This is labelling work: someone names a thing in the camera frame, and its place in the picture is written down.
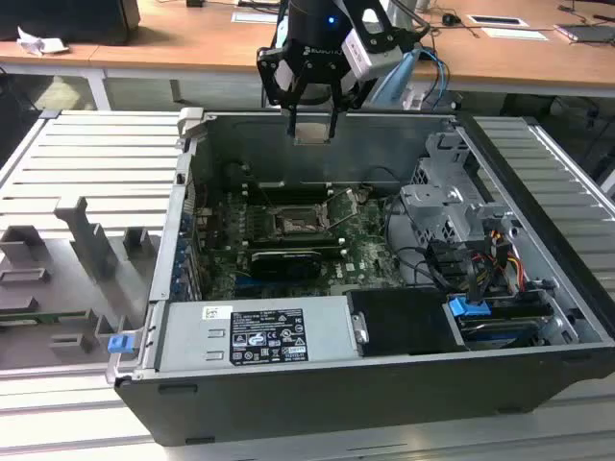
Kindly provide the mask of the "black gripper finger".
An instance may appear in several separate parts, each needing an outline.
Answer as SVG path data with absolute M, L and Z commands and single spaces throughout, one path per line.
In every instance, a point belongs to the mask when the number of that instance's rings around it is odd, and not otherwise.
M 304 61 L 299 47 L 259 48 L 257 68 L 268 102 L 287 112 L 287 134 L 294 137 L 297 108 L 304 93 Z
M 349 109 L 360 109 L 374 87 L 374 80 L 356 82 L 349 92 L 343 93 L 340 81 L 330 85 L 332 95 L 332 111 L 329 120 L 328 139 L 335 136 L 336 125 L 340 114 Z

